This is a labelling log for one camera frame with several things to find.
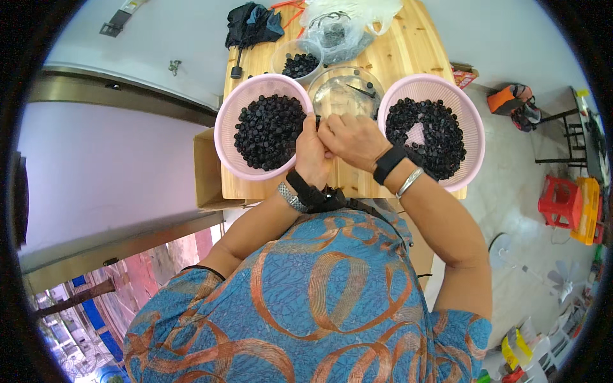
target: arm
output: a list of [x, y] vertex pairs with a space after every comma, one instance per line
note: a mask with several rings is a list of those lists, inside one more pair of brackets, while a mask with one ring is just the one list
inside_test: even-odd
[[[374, 172], [376, 161], [392, 147], [369, 118], [331, 115], [319, 126], [321, 141], [348, 164]], [[404, 159], [384, 185], [396, 193], [416, 166]], [[452, 195], [421, 175], [400, 203], [428, 245], [445, 262], [445, 277], [434, 310], [458, 309], [492, 316], [492, 272], [481, 230]]]
[[[296, 140], [296, 171], [309, 185], [326, 186], [332, 160], [317, 136], [315, 115], [309, 114]], [[286, 182], [294, 194], [295, 191]], [[275, 191], [258, 206], [238, 218], [198, 265], [210, 267], [228, 278], [240, 263], [266, 242], [279, 239], [295, 222], [298, 213]]]

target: white plastic bag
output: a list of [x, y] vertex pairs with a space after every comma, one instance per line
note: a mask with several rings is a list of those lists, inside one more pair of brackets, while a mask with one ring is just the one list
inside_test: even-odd
[[[324, 64], [353, 60], [384, 34], [394, 15], [402, 8], [400, 0], [306, 0], [308, 7], [300, 18], [303, 37], [317, 42], [324, 52]], [[373, 23], [380, 23], [375, 31]]]
[[[396, 13], [402, 9], [401, 0], [306, 0], [306, 8], [300, 24], [305, 27], [317, 16], [342, 11], [351, 19], [361, 19], [375, 35], [387, 32]], [[375, 31], [373, 23], [380, 23], [381, 29]]]

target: clear glass plate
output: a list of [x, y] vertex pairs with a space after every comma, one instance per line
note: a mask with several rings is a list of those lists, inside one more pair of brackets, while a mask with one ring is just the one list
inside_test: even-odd
[[[349, 85], [373, 94], [373, 97], [352, 89]], [[350, 113], [367, 116], [376, 120], [383, 98], [383, 87], [369, 71], [354, 66], [329, 68], [317, 76], [308, 88], [316, 115], [328, 117], [336, 113]]]

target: wooden table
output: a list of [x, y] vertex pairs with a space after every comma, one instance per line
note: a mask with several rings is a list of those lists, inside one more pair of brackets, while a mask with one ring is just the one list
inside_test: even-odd
[[[403, 2], [404, 7], [394, 17], [390, 29], [383, 36], [378, 36], [355, 60], [340, 65], [353, 65], [368, 70], [381, 82], [385, 91], [397, 80], [416, 73], [438, 75], [454, 83], [449, 58], [423, 3], [417, 0]], [[287, 23], [296, 11], [298, 10], [295, 7], [281, 7], [281, 24]], [[243, 77], [238, 80], [230, 78], [230, 70], [236, 65], [238, 57], [238, 50], [231, 48], [224, 96], [230, 94], [249, 75], [256, 76], [270, 71], [271, 55], [281, 44], [295, 39], [300, 28], [299, 19], [296, 18], [277, 42], [257, 44], [252, 50], [243, 51], [240, 62]], [[284, 177], [283, 175], [267, 181], [246, 181], [230, 173], [223, 165], [221, 168], [222, 192], [226, 199], [265, 199], [276, 191], [277, 185]], [[393, 197], [386, 188], [375, 182], [371, 174], [355, 169], [341, 159], [335, 160], [328, 185], [333, 188], [341, 187], [346, 197]], [[466, 187], [452, 194], [458, 199], [464, 199]]]

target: woman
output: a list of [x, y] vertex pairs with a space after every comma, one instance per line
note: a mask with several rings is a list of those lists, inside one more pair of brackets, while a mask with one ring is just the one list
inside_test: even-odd
[[[373, 173], [391, 149], [371, 119], [331, 115], [317, 130], [308, 115], [296, 142], [295, 170], [322, 190], [332, 168], [327, 150]], [[300, 214], [288, 195], [276, 192], [139, 312], [124, 343], [132, 380], [476, 378], [492, 315], [481, 231], [407, 158], [384, 175], [383, 185], [401, 194], [402, 207], [446, 264], [432, 313], [405, 250], [406, 223], [383, 203], [365, 201], [385, 219], [347, 208]], [[288, 182], [283, 187], [295, 194]]]

